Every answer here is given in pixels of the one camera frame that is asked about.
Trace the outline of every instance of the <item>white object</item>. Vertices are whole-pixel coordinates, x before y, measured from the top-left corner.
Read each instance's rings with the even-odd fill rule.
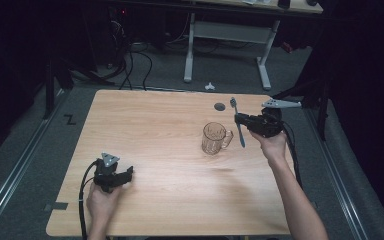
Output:
[[[116,157],[114,155],[108,154],[106,152],[101,153],[102,160],[104,160],[105,167],[110,167],[114,163],[116,163],[118,160],[120,160],[119,157]]]
[[[301,107],[301,102],[288,102],[283,100],[277,100],[271,98],[267,102],[264,102],[263,107],[269,108],[290,108],[290,107]]]
[[[207,89],[207,90],[214,90],[214,89],[216,89],[216,87],[214,87],[213,84],[211,84],[211,82],[209,82],[208,85],[205,86],[205,89]]]
[[[257,0],[243,0],[242,2],[253,5],[254,3],[257,2]]]

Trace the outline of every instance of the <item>wrist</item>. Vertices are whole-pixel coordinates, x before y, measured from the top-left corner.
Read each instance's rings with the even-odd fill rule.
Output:
[[[288,165],[288,162],[286,161],[285,157],[269,158],[268,163],[269,163],[270,168],[272,168],[272,170],[274,170],[274,171],[275,170],[281,171],[281,170],[289,169],[289,165]]]
[[[106,237],[109,221],[106,219],[92,219],[92,224],[89,231],[89,240],[102,240]]]

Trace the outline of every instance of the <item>mug handle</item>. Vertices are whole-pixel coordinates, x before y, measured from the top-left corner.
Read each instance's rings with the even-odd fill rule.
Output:
[[[226,131],[226,136],[223,139],[223,144],[221,145],[221,148],[227,148],[229,146],[230,142],[233,138],[233,132],[232,131]]]

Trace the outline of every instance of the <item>black curtain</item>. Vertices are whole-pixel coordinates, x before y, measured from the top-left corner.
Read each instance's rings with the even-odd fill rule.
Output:
[[[0,144],[45,80],[46,57],[26,1],[0,1]]]
[[[340,1],[332,16],[356,18],[323,31],[296,85],[330,84],[342,127],[384,206],[384,1]]]

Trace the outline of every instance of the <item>white desk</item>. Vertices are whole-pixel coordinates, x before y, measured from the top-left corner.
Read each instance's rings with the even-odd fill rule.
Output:
[[[285,11],[277,6],[277,0],[271,0],[270,3],[264,4],[262,1],[257,1],[252,6],[243,3],[241,0],[196,0],[195,2],[213,3],[213,4],[228,4],[237,5],[238,7],[255,7],[267,8],[279,11]],[[302,13],[317,13],[323,12],[319,4],[312,7],[306,3],[306,0],[291,0],[291,6],[287,10],[290,12]],[[270,80],[267,74],[266,61],[270,53],[274,38],[276,37],[277,29],[280,20],[276,20],[271,28],[251,27],[234,24],[215,23],[207,21],[196,21],[195,14],[191,14],[189,28],[189,46],[186,56],[184,81],[192,81],[193,71],[193,42],[195,37],[213,38],[221,40],[241,41],[264,44],[265,48],[261,56],[256,59],[257,67],[260,71],[261,81],[265,90],[271,89]]]

